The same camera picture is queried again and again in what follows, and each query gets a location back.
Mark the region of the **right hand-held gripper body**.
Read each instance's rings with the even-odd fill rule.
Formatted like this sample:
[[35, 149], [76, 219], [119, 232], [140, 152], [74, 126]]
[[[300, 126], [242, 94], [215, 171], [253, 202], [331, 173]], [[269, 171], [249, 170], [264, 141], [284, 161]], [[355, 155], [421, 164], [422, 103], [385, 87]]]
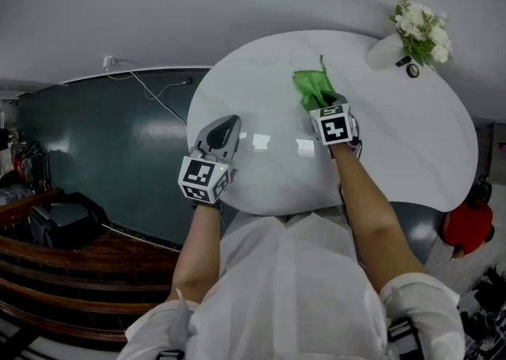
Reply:
[[345, 143], [356, 157], [361, 155], [360, 126], [348, 103], [313, 109], [309, 116], [315, 136], [323, 145]]

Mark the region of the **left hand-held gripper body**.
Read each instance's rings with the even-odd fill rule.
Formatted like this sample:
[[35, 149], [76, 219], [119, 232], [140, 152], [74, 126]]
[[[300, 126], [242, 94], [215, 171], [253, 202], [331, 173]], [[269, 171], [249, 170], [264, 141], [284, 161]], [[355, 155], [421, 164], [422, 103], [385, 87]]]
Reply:
[[188, 199], [215, 204], [223, 191], [233, 182], [235, 169], [232, 160], [234, 153], [225, 151], [223, 156], [207, 153], [196, 146], [189, 155], [183, 157], [178, 185]]

